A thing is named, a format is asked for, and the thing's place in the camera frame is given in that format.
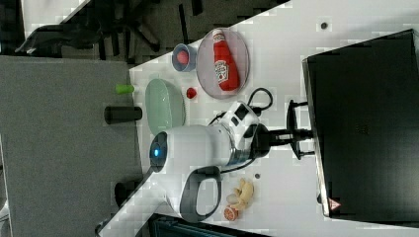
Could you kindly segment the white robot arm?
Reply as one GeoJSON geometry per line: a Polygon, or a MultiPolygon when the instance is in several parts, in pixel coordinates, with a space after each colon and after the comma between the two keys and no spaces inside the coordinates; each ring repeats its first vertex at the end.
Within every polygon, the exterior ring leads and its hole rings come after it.
{"type": "Polygon", "coordinates": [[[220,185],[223,173],[250,165],[273,146],[289,144],[294,154],[302,157],[299,143],[311,139],[313,132],[296,125],[293,117],[298,106],[290,105],[292,118],[285,129],[269,130],[260,123],[260,108],[237,101],[210,125],[177,126],[159,132],[150,145],[150,164],[174,211],[189,222],[209,218],[211,212],[197,211],[201,183],[213,180],[220,185]]]}

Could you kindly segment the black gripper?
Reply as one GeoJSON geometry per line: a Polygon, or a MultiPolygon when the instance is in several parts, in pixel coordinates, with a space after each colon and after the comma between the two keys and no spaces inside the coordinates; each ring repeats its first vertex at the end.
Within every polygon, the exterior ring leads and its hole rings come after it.
{"type": "Polygon", "coordinates": [[[313,137],[313,132],[308,129],[276,129],[271,130],[263,124],[251,124],[244,133],[245,138],[251,138],[249,158],[255,160],[266,156],[271,146],[297,144],[313,137]],[[278,138],[305,138],[305,139],[271,139],[270,133],[278,138]]]}

